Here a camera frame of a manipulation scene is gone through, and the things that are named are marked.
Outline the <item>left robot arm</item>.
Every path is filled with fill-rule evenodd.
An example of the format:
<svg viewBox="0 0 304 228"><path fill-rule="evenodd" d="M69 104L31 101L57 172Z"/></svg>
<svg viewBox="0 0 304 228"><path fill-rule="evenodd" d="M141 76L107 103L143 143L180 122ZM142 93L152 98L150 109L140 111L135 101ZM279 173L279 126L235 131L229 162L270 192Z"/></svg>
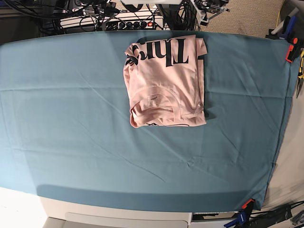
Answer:
<svg viewBox="0 0 304 228"><path fill-rule="evenodd" d="M229 0L191 0L197 15L199 25L207 26L209 21L223 12L230 12L227 8Z"/></svg>

